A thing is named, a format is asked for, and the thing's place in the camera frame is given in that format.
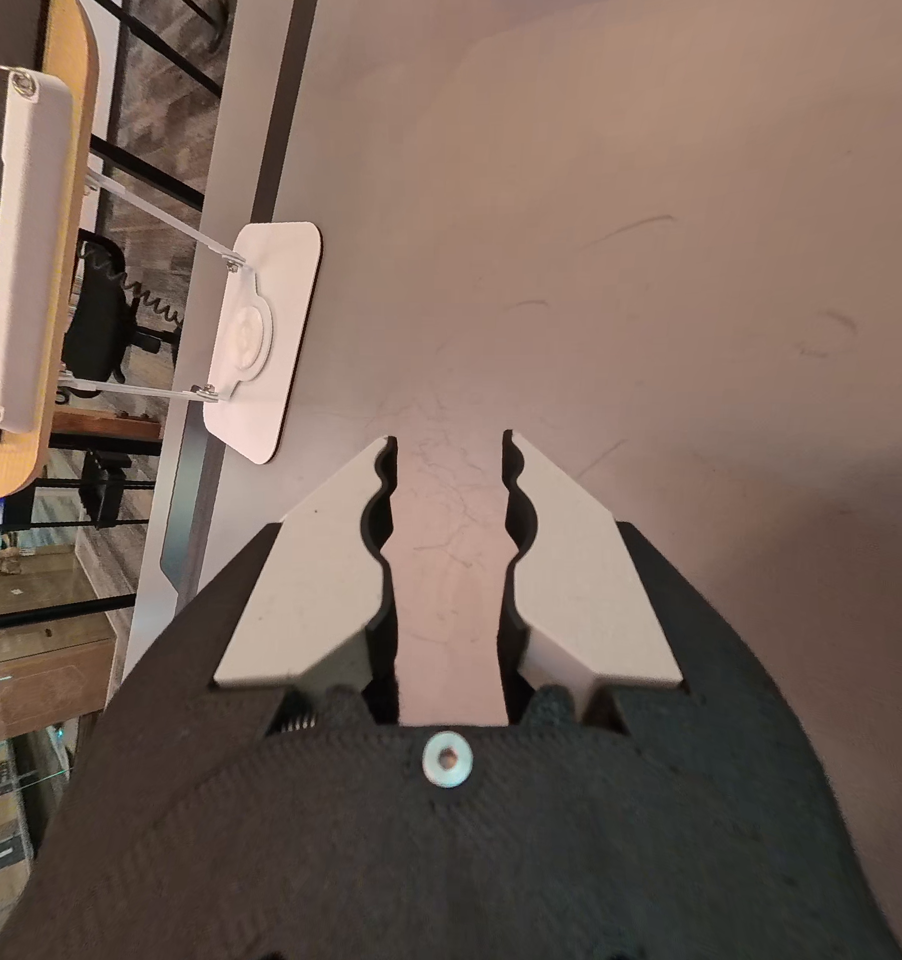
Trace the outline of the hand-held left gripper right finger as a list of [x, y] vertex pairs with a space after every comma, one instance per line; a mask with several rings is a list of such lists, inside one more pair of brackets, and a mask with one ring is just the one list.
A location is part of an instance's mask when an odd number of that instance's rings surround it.
[[612, 511], [519, 432], [502, 438], [505, 570], [498, 666], [505, 707], [562, 687], [594, 710], [610, 687], [677, 690], [683, 675]]

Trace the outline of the white mounted device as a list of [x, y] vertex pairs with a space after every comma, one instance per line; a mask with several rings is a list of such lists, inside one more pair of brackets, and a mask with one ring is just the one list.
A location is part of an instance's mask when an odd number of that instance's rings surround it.
[[59, 78], [0, 66], [2, 433], [26, 434], [37, 426], [72, 173], [72, 106]]

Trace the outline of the grey table leg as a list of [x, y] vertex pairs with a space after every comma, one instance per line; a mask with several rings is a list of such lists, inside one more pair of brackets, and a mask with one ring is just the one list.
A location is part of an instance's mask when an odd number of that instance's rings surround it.
[[197, 592], [225, 452], [207, 430], [202, 410], [191, 403], [185, 415], [160, 558], [176, 613]]

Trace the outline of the black office chair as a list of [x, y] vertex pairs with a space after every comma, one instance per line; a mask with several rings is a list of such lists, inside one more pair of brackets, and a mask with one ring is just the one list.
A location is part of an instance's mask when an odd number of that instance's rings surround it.
[[80, 292], [62, 346], [67, 371], [75, 378], [124, 383], [130, 349], [157, 354], [164, 345], [176, 365], [183, 321], [168, 301], [128, 278], [115, 242], [79, 229], [74, 279], [78, 271]]

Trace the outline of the black metal railing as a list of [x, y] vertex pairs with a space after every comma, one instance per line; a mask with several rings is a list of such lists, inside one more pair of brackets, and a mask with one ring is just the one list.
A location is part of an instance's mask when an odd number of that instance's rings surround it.
[[[163, 58], [176, 69], [191, 78], [209, 94], [220, 100], [222, 87], [203, 73], [197, 66], [187, 60], [176, 49], [165, 42], [154, 30], [151, 30], [133, 14], [127, 11], [122, 4], [112, 1], [97, 1], [97, 6], [115, 18], [121, 27], [138, 41], [143, 42], [151, 51]], [[136, 157], [128, 150], [124, 150], [105, 139], [91, 136], [90, 153], [92, 156], [110, 164], [112, 168], [130, 175], [135, 181], [157, 190], [164, 196], [191, 210], [203, 210], [204, 196], [196, 189], [186, 185], [171, 174]]]

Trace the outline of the brown wooden shelf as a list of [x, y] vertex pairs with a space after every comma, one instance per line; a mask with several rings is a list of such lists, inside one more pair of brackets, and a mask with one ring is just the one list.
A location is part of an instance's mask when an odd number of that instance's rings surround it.
[[118, 440], [159, 441], [164, 426], [150, 416], [133, 416], [123, 411], [56, 408], [52, 414], [51, 432]]

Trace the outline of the small black stand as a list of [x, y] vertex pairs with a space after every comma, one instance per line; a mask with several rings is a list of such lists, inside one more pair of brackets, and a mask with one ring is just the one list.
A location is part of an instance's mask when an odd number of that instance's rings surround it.
[[124, 482], [132, 466], [125, 453], [85, 451], [78, 498], [90, 526], [103, 530], [119, 525]]

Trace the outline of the metal stand rod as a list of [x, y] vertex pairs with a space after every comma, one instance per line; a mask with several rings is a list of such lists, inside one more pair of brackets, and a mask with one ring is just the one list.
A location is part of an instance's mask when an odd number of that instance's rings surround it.
[[173, 217], [167, 211], [158, 208], [156, 205], [148, 202], [134, 192], [128, 190], [122, 184], [116, 182], [108, 176], [105, 176], [104, 174], [93, 170], [87, 170], [85, 173], [85, 185], [90, 190], [104, 191], [114, 197], [117, 197], [123, 200], [125, 203], [130, 204], [135, 209], [143, 211], [151, 218], [169, 226], [177, 233], [193, 239], [195, 243], [199, 244], [200, 246], [204, 246], [209, 251], [223, 259], [228, 265], [228, 270], [231, 272], [236, 272], [237, 270], [248, 266], [247, 261], [237, 251], [218, 243], [209, 235], [204, 234], [187, 223]]
[[85, 393], [110, 393], [124, 396], [137, 396], [145, 398], [154, 398], [166, 401], [183, 401], [199, 403], [217, 403], [220, 396], [214, 389], [193, 387], [190, 390], [165, 390], [146, 386], [130, 385], [127, 383], [118, 383], [112, 381], [94, 381], [82, 378], [76, 378], [69, 373], [61, 373], [58, 376], [57, 385], [62, 389], [82, 391]]

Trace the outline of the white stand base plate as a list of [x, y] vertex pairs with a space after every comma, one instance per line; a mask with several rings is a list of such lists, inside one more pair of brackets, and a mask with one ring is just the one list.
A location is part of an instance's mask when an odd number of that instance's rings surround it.
[[256, 465], [282, 433], [322, 237], [311, 222], [252, 222], [239, 232], [207, 375], [207, 431]]

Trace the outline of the wooden cabinet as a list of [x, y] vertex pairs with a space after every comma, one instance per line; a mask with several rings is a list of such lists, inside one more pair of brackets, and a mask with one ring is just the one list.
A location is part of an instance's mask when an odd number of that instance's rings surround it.
[[0, 742], [101, 710], [115, 646], [104, 613], [0, 630]]

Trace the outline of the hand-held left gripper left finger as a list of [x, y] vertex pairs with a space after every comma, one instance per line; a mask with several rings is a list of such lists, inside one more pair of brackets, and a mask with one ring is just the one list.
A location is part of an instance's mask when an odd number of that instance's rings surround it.
[[397, 460], [397, 438], [377, 438], [285, 515], [217, 686], [317, 697], [395, 681], [397, 610], [383, 549], [394, 529]]

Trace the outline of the light wooden board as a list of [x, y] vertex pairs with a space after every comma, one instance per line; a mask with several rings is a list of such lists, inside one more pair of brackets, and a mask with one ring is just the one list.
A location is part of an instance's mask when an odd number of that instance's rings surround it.
[[72, 95], [71, 176], [66, 218], [58, 239], [59, 270], [52, 282], [56, 308], [46, 342], [38, 421], [26, 434], [0, 431], [0, 498], [27, 486], [47, 460], [52, 409], [69, 324], [77, 232], [85, 194], [90, 136], [97, 100], [97, 42], [84, 7], [76, 1], [0, 2], [0, 66], [25, 68], [60, 79]]

